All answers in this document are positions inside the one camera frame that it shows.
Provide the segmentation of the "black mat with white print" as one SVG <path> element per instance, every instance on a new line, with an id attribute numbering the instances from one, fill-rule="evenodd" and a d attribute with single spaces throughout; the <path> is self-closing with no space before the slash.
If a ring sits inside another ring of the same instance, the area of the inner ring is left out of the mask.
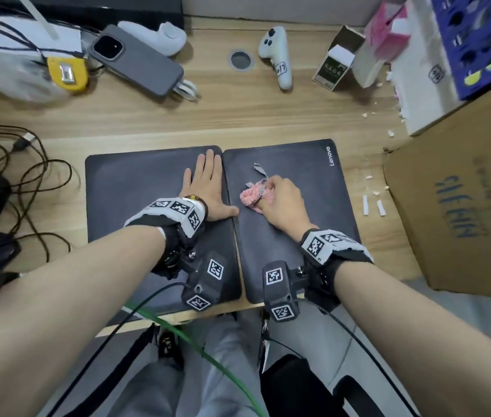
<path id="1" fill-rule="evenodd" d="M 338 230 L 357 242 L 360 233 L 333 140 L 314 140 L 286 145 L 228 149 L 222 155 L 231 204 L 239 207 L 233 219 L 241 261 L 245 295 L 250 303 L 263 302 L 262 268 L 275 260 L 290 267 L 303 264 L 297 243 L 242 204 L 239 196 L 248 182 L 262 175 L 289 178 L 301 191 L 312 223 L 322 230 Z"/>

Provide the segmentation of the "left wrist band with markers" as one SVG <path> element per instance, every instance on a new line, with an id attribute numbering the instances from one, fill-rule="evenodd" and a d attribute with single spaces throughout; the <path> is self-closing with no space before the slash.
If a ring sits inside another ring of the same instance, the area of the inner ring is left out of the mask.
<path id="1" fill-rule="evenodd" d="M 163 235 L 166 246 L 152 273 L 176 278 L 203 232 L 208 206 L 199 196 L 159 198 L 128 219 L 124 227 L 150 226 Z"/>

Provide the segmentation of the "person's left hand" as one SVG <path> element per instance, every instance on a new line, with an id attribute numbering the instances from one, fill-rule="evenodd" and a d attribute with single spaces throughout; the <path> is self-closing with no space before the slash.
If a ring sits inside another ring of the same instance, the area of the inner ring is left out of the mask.
<path id="1" fill-rule="evenodd" d="M 212 179 L 203 181 L 203 168 L 206 154 L 200 154 L 193 171 L 193 183 L 190 190 L 182 190 L 180 197 L 198 196 L 207 205 L 206 220 L 220 221 L 227 218 L 219 218 L 219 205 L 224 204 L 221 198 L 222 162 L 220 155 L 214 155 L 214 170 Z"/>

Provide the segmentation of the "wrist band with markers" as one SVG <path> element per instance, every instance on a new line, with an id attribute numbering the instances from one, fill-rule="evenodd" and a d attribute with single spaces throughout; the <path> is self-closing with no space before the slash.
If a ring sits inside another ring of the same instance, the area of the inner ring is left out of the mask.
<path id="1" fill-rule="evenodd" d="M 345 262 L 374 263 L 367 248 L 340 231 L 307 230 L 298 242 L 305 258 L 306 298 L 327 312 L 339 307 L 334 278 Z"/>
<path id="2" fill-rule="evenodd" d="M 208 206 L 199 196 L 159 198 L 128 219 L 124 227 L 150 226 L 163 235 L 166 246 L 152 273 L 176 278 L 203 232 Z"/>

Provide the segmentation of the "white plastic bag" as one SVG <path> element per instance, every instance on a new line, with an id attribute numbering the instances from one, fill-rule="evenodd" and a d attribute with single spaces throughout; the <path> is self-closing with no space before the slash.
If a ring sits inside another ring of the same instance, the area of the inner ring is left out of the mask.
<path id="1" fill-rule="evenodd" d="M 82 93 L 53 83 L 47 57 L 83 58 L 90 81 L 84 29 L 68 22 L 47 21 L 29 0 L 19 1 L 24 12 L 7 9 L 0 13 L 0 93 L 34 104 L 59 103 Z"/>

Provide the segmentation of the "grey smartphone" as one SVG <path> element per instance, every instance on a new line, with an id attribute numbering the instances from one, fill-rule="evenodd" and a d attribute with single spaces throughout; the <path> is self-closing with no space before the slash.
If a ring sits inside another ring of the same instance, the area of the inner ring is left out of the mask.
<path id="1" fill-rule="evenodd" d="M 89 57 L 157 98 L 166 97 L 184 76 L 171 58 L 116 25 L 107 26 L 88 49 Z"/>

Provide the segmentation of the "pink knitted pouch with strap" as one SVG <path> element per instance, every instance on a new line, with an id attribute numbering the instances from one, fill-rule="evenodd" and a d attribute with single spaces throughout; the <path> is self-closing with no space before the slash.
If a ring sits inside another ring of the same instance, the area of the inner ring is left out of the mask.
<path id="1" fill-rule="evenodd" d="M 263 211 L 258 207 L 258 203 L 261 200 L 272 203 L 274 201 L 274 189 L 271 187 L 267 188 L 269 176 L 264 168 L 257 162 L 254 163 L 253 167 L 258 173 L 263 175 L 263 178 L 256 183 L 246 183 L 247 188 L 241 192 L 239 197 L 242 204 L 246 207 L 259 214 L 263 214 Z"/>

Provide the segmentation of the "black monitor base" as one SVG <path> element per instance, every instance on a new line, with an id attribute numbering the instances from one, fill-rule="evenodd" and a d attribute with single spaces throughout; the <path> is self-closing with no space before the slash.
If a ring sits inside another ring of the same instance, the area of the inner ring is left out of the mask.
<path id="1" fill-rule="evenodd" d="M 132 21 L 158 30 L 169 22 L 186 30 L 182 0 L 29 0 L 47 21 L 63 21 L 102 30 Z"/>

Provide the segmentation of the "person's right forearm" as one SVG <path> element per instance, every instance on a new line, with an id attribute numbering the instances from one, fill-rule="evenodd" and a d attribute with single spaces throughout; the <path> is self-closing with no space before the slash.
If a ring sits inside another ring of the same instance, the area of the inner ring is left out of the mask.
<path id="1" fill-rule="evenodd" d="M 491 417 L 491 338 L 370 263 L 346 261 L 334 291 L 422 417 Z"/>

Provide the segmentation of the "right wrist band with markers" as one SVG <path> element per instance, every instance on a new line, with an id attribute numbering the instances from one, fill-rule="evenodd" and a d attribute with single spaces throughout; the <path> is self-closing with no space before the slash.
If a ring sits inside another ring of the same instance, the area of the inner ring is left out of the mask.
<path id="1" fill-rule="evenodd" d="M 327 312 L 339 307 L 334 278 L 345 262 L 374 263 L 367 248 L 340 231 L 307 230 L 298 242 L 305 258 L 306 298 Z"/>

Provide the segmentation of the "white controller with black buttons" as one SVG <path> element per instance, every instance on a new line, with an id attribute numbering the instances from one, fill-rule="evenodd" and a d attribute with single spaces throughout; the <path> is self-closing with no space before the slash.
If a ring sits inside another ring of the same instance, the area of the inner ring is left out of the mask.
<path id="1" fill-rule="evenodd" d="M 291 91 L 293 76 L 285 27 L 274 26 L 264 34 L 259 43 L 258 55 L 261 59 L 270 61 L 280 89 Z"/>

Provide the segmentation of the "person's right hand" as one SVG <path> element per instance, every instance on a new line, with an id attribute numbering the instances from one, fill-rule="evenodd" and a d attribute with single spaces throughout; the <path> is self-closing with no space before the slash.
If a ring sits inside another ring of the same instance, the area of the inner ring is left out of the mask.
<path id="1" fill-rule="evenodd" d="M 306 231 L 319 229 L 311 223 L 302 194 L 290 179 L 274 175 L 268 179 L 266 185 L 267 188 L 274 189 L 274 201 L 264 212 L 270 224 L 295 242 L 299 242 Z"/>

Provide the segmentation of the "grey round desk grommet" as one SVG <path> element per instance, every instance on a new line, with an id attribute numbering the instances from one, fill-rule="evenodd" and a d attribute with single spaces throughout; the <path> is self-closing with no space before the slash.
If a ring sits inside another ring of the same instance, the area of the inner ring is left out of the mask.
<path id="1" fill-rule="evenodd" d="M 254 67 L 253 57 L 242 49 L 234 50 L 228 57 L 229 66 L 237 72 L 249 72 Z"/>

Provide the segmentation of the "plain white controller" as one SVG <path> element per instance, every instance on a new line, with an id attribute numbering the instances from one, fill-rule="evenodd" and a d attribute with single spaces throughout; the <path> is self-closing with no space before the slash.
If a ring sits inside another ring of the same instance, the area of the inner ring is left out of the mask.
<path id="1" fill-rule="evenodd" d="M 167 57 L 177 55 L 186 45 L 186 32 L 170 22 L 161 23 L 157 31 L 132 21 L 117 26 Z"/>

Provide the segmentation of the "person's left forearm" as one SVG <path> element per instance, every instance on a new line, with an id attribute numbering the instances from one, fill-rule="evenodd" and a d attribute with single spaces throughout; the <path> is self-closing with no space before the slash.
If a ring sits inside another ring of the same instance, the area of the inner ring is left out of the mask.
<path id="1" fill-rule="evenodd" d="M 35 417 L 165 249 L 128 226 L 0 290 L 0 417 Z"/>

